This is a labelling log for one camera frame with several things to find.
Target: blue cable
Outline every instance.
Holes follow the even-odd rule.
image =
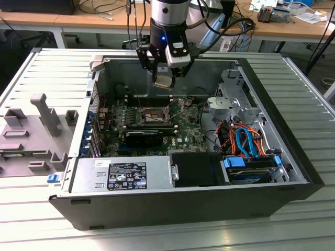
[[[246,128],[239,128],[237,131],[236,131],[236,143],[237,143],[237,147],[245,154],[245,156],[247,158],[249,158],[249,154],[247,153],[247,151],[241,146],[241,142],[240,142],[240,133],[244,131],[246,134],[247,134],[247,137],[248,137],[248,141],[249,141],[249,148],[250,148],[250,151],[251,151],[251,154],[253,156],[255,156],[256,158],[259,157],[259,155],[257,154],[257,151],[256,151],[256,148],[254,147],[253,145],[253,141],[252,141],[252,136],[250,134],[250,132],[246,129]]]
[[[244,39],[245,39],[245,33],[243,33],[242,43],[241,43],[241,46],[240,46],[240,48],[239,48],[239,50],[237,52],[240,52],[240,50],[242,49],[243,43],[244,43]]]

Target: desk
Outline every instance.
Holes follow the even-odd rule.
[[[288,24],[269,23],[263,24],[257,21],[257,13],[248,12],[249,6],[244,5],[251,2],[251,0],[239,0],[241,12],[245,16],[250,16],[256,22],[253,39],[270,40],[270,41],[291,41],[291,42],[319,42],[325,30],[325,23],[319,22],[316,24],[309,24],[295,17],[291,18]],[[94,5],[110,3],[109,0],[94,0]],[[104,6],[99,8],[100,11],[112,9],[125,4],[125,0],[119,0],[111,6]],[[331,8],[334,1],[327,1],[325,3],[316,3],[313,8]],[[144,20],[143,5],[137,4],[137,25],[138,29]],[[88,2],[82,7],[88,12],[92,12],[92,6]],[[143,34],[149,34],[150,25],[150,6],[146,4],[147,21],[143,28]],[[38,30],[51,31],[55,35],[55,39],[59,48],[66,48],[64,42],[64,32],[88,32],[88,33],[127,33],[127,16],[124,8],[120,8],[112,12],[113,20],[107,20],[95,14],[87,14],[79,9],[73,16],[56,15],[56,14],[30,14],[30,13],[3,13],[0,16],[4,18],[14,29],[17,30]],[[130,17],[130,33],[135,34],[135,21],[133,13]],[[0,29],[8,29],[0,20]],[[229,31],[235,33],[239,28],[232,27]],[[325,39],[330,35],[330,31],[326,33]]]

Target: motherboard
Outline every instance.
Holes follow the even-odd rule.
[[[99,113],[102,156],[206,152],[198,108],[187,98],[115,101]]]

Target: aluminum extrusion table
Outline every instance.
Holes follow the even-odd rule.
[[[48,106],[60,115],[78,109],[92,77],[91,57],[111,52],[115,50],[32,52],[2,94],[0,115],[10,107],[37,114],[30,104],[33,92],[46,93]],[[78,231],[48,203],[48,196],[60,187],[47,184],[46,176],[0,178],[0,249],[334,250],[335,111],[290,59],[265,53],[238,56],[253,67],[321,175],[324,188],[270,218]]]

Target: warning label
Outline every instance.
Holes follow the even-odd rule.
[[[108,190],[146,189],[147,164],[145,162],[110,164],[107,188]]]

